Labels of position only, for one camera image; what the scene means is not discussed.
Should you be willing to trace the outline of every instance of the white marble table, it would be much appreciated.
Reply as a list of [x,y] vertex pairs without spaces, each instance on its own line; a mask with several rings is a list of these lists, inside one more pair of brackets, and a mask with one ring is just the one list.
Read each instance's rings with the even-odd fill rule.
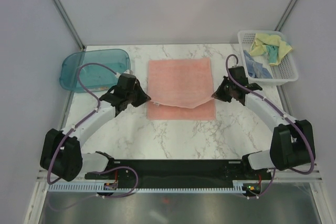
[[[130,56],[135,75],[147,90],[148,61],[210,57],[214,90],[226,75],[225,59],[240,57],[237,44],[90,46],[87,51],[121,48]],[[281,106],[275,86],[263,86],[266,96]],[[78,122],[96,106],[86,93],[75,93],[67,124]],[[146,105],[129,106],[118,117],[95,132],[83,153],[103,151],[114,158],[209,159],[241,158],[270,148],[272,133],[252,111],[232,100],[216,100],[216,121],[149,121]]]

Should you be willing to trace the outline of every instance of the translucent teal container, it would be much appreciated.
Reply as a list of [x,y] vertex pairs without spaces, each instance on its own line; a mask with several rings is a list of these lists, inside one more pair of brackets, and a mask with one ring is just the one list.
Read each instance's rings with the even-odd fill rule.
[[[122,49],[97,50],[89,52],[77,52],[68,56],[62,64],[59,84],[66,90],[77,93],[85,92],[77,81],[79,66],[95,62],[104,64],[115,72],[124,73],[131,69],[128,53]],[[118,79],[109,70],[101,66],[86,66],[80,72],[80,80],[91,91],[108,90],[116,85]]]

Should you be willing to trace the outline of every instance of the white laundry basket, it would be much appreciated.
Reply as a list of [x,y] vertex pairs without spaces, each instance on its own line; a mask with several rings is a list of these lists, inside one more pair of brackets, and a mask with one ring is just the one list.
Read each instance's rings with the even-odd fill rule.
[[288,53],[281,61],[278,66],[270,66],[268,59],[265,56],[253,56],[253,59],[256,62],[262,63],[263,67],[266,68],[273,76],[273,79],[258,79],[252,78],[249,76],[246,67],[246,61],[244,57],[244,50],[250,52],[251,45],[254,42],[254,38],[257,33],[264,34],[276,34],[281,37],[283,41],[287,41],[287,38],[284,34],[279,31],[262,31],[262,30],[243,30],[238,32],[238,41],[241,52],[241,58],[243,61],[243,66],[245,69],[245,74],[251,82],[260,82],[270,85],[283,85],[288,81],[296,81],[299,77],[298,71],[296,69],[293,56],[291,53]]

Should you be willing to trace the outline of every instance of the pink towel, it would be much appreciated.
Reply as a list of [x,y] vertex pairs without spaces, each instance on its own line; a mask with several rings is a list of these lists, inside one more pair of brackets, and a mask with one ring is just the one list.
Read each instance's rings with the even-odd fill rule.
[[149,61],[148,119],[214,120],[213,93],[209,58]]

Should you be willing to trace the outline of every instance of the robotic arm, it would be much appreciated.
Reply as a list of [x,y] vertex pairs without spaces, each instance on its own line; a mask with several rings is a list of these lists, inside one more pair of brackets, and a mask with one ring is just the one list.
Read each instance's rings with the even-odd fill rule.
[[[282,112],[280,108],[276,107],[275,110],[274,107],[266,103],[261,98],[264,97],[262,88],[256,83],[248,83],[243,67],[227,68],[227,70],[231,77],[224,77],[213,97],[224,102],[231,102],[232,98],[238,100],[242,105],[254,111],[273,131],[269,150],[242,157],[241,163],[244,165],[244,170],[247,173],[273,167],[284,170],[311,161],[304,139],[286,120],[285,116],[291,122],[295,122],[295,125],[304,134],[315,159],[311,124],[307,120],[298,121]],[[135,76],[124,73],[119,77],[117,85],[108,90],[99,100],[101,103],[96,109],[96,113],[81,123],[79,127],[67,126],[60,131],[51,129],[46,134],[40,160],[42,168],[49,169],[58,145],[73,129],[57,154],[51,172],[66,181],[71,181],[79,173],[106,170],[109,161],[113,158],[102,152],[82,154],[82,146],[95,131],[125,110],[128,104],[138,107],[150,101],[151,98],[142,90],[140,82]]]

